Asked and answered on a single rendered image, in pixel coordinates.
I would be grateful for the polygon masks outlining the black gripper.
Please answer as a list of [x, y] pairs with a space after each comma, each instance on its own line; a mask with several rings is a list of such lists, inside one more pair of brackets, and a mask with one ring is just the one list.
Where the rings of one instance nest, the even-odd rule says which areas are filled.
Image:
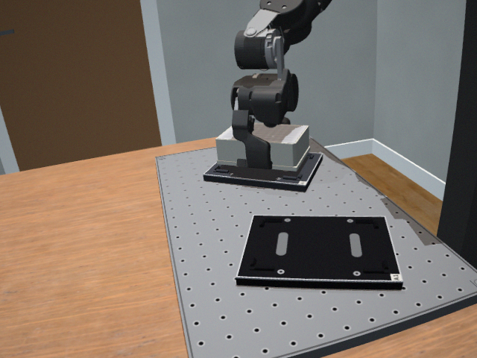
[[240, 167], [272, 169], [270, 143], [252, 135], [255, 119], [268, 128], [290, 125], [285, 114], [294, 112], [297, 107], [298, 80], [285, 69], [283, 37], [274, 37], [273, 56], [277, 73], [246, 75], [233, 84], [233, 136], [245, 144], [247, 158], [237, 159]]

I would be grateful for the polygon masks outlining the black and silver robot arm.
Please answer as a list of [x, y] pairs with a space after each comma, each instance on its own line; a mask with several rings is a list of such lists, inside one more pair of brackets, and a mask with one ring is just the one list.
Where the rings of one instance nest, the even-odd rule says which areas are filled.
[[234, 51], [237, 66], [262, 71], [277, 69], [273, 56], [274, 37], [283, 37], [285, 55], [290, 45], [307, 38], [312, 30], [312, 21], [331, 1], [261, 0], [260, 9], [247, 24], [247, 29], [236, 35]]

